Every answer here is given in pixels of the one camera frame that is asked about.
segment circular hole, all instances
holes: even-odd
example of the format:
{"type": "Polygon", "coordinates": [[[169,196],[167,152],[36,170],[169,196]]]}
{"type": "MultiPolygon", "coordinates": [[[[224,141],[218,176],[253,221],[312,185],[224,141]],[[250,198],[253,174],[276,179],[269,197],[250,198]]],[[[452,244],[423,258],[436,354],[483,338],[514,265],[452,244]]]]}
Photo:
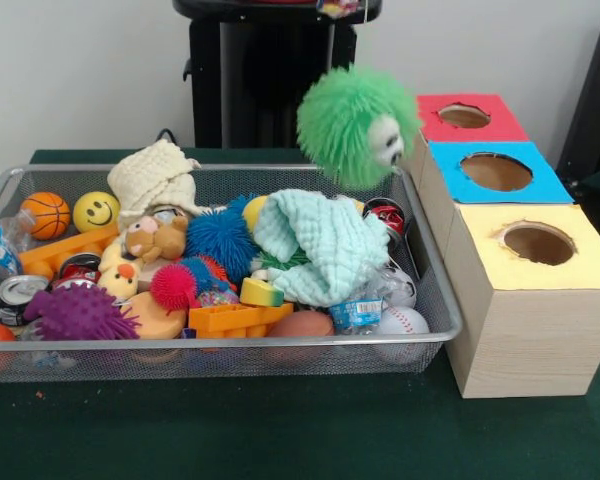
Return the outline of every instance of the circular hole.
{"type": "Polygon", "coordinates": [[[462,170],[478,185],[490,190],[511,192],[531,183],[533,174],[515,158],[497,153],[476,153],[465,158],[462,170]]]}
{"type": "Polygon", "coordinates": [[[489,125],[491,117],[478,107],[454,103],[438,112],[444,123],[460,128],[483,128],[489,125]]]}
{"type": "Polygon", "coordinates": [[[542,223],[512,228],[504,235],[504,243],[521,258],[546,265],[565,263],[575,252],[566,234],[542,223]]]}

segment green table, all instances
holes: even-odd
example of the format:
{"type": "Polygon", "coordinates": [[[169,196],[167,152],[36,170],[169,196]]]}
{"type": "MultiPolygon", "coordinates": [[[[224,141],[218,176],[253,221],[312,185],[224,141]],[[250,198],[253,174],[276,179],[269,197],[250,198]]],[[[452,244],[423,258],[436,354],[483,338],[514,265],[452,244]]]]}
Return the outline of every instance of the green table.
{"type": "MultiPolygon", "coordinates": [[[[300,158],[188,152],[203,163],[274,153],[300,158]]],[[[0,478],[16,475],[600,480],[600,371],[586,397],[505,400],[462,400],[444,351],[419,376],[0,385],[0,478]]]]}

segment teddy bear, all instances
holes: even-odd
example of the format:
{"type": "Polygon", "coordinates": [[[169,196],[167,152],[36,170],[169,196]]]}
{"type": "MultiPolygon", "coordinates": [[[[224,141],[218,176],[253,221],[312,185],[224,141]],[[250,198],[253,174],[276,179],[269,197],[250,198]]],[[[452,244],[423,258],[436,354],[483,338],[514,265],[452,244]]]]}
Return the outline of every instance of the teddy bear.
{"type": "Polygon", "coordinates": [[[189,220],[182,216],[174,217],[168,224],[155,217],[142,217],[127,229],[127,252],[145,263],[158,257],[176,260],[184,253],[188,225],[189,220]]]}

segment blue box top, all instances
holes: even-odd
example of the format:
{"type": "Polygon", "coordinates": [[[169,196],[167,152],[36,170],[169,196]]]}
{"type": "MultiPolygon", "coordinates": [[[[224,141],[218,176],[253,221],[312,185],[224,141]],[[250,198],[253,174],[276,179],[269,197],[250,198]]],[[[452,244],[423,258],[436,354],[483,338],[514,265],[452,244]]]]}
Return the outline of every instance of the blue box top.
{"type": "Polygon", "coordinates": [[[429,142],[429,148],[458,203],[573,203],[531,142],[429,142]]]}

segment green and yellow sponge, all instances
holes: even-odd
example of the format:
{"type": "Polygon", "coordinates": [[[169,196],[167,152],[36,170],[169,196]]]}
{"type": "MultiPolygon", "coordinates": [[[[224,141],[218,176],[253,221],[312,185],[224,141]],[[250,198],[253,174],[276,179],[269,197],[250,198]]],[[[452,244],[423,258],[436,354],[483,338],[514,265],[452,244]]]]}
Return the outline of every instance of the green and yellow sponge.
{"type": "Polygon", "coordinates": [[[284,302],[284,293],[267,282],[245,278],[240,292],[240,303],[260,307],[279,307],[284,302]]]}

